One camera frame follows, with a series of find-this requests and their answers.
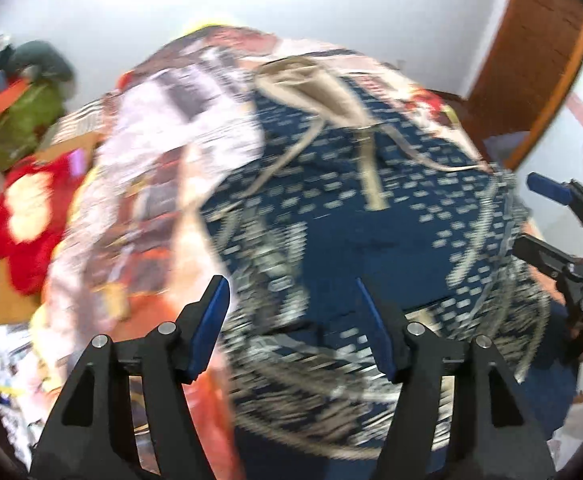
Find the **red plush toy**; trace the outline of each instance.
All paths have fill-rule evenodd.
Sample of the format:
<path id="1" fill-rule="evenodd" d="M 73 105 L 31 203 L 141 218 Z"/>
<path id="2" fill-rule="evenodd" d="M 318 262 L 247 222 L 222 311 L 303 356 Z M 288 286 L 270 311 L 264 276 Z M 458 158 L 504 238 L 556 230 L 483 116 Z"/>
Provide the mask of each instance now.
<path id="1" fill-rule="evenodd" d="M 66 214 L 83 174 L 72 176 L 75 152 L 40 163 L 20 161 L 0 194 L 0 260 L 7 258 L 11 280 L 20 293 L 38 292 L 51 253 L 62 239 Z"/>

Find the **red cloth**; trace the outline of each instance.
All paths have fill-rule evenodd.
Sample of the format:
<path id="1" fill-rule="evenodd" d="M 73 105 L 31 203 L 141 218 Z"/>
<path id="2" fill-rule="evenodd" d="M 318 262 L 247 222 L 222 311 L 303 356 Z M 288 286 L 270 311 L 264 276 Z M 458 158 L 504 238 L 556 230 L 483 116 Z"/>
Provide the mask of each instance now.
<path id="1" fill-rule="evenodd" d="M 9 231 L 10 213 L 0 194 L 0 260 L 7 258 L 12 284 L 20 293 L 29 295 L 38 292 L 47 275 L 53 249 L 62 240 L 66 225 L 66 214 L 76 189 L 83 176 L 74 178 L 69 167 L 69 153 L 56 160 L 41 164 L 32 156 L 20 161 L 7 175 L 4 189 L 7 190 L 20 177 L 45 171 L 52 175 L 50 184 L 51 218 L 49 225 L 38 238 L 31 242 L 15 242 Z"/>

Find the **wall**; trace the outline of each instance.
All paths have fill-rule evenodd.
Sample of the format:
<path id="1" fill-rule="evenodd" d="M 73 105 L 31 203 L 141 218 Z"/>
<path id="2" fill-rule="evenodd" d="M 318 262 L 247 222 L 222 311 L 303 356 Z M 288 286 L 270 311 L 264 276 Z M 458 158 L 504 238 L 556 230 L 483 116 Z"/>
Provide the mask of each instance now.
<path id="1" fill-rule="evenodd" d="M 568 208 L 530 192 L 524 180 L 532 172 L 583 184 L 583 66 L 572 92 L 542 139 L 516 170 L 523 201 L 548 243 L 583 256 L 583 228 Z"/>
<path id="2" fill-rule="evenodd" d="M 466 93 L 503 0 L 0 0 L 0 32 L 50 41 L 73 63 L 76 108 L 192 20 L 235 23 L 342 44 L 395 63 L 425 87 Z"/>

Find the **silver bolt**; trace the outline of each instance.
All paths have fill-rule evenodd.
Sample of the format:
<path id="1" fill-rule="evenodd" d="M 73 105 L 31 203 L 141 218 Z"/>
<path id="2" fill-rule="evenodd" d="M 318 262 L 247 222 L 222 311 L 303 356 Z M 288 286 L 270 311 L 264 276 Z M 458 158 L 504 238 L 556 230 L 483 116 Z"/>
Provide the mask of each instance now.
<path id="1" fill-rule="evenodd" d="M 407 332 L 411 335 L 423 335 L 425 333 L 425 327 L 420 323 L 412 322 L 407 325 Z"/>
<path id="2" fill-rule="evenodd" d="M 476 344 L 480 348 L 489 348 L 491 346 L 491 339 L 489 339 L 486 335 L 479 335 L 476 337 Z"/>
<path id="3" fill-rule="evenodd" d="M 92 345 L 94 345 L 96 348 L 102 348 L 107 344 L 108 340 L 109 338 L 105 334 L 100 334 L 92 339 Z"/>
<path id="4" fill-rule="evenodd" d="M 175 323 L 171 322 L 171 321 L 165 321 L 164 323 L 161 323 L 158 326 L 158 332 L 160 332 L 162 335 L 168 335 L 173 333 L 175 330 Z"/>

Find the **blue rubber tip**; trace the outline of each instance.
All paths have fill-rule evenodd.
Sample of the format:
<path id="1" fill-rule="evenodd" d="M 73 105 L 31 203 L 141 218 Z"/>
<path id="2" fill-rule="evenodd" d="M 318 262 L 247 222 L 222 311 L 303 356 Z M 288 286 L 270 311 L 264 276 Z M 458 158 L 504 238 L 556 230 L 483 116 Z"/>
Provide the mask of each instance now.
<path id="1" fill-rule="evenodd" d="M 572 194 L 569 188 L 541 174 L 530 173 L 527 176 L 527 187 L 534 193 L 545 196 L 559 204 L 571 204 Z"/>
<path id="2" fill-rule="evenodd" d="M 356 284 L 361 290 L 364 305 L 357 310 L 357 316 L 363 333 L 367 336 L 369 347 L 376 361 L 378 370 L 384 373 L 390 381 L 394 380 L 398 369 L 394 363 L 394 347 L 385 324 L 380 318 L 376 305 L 365 287 L 363 280 L 356 278 Z"/>
<path id="3" fill-rule="evenodd" d="M 214 291 L 209 306 L 191 338 L 191 358 L 187 375 L 195 380 L 207 369 L 211 353 L 220 335 L 220 328 L 229 308 L 229 282 L 222 278 Z"/>

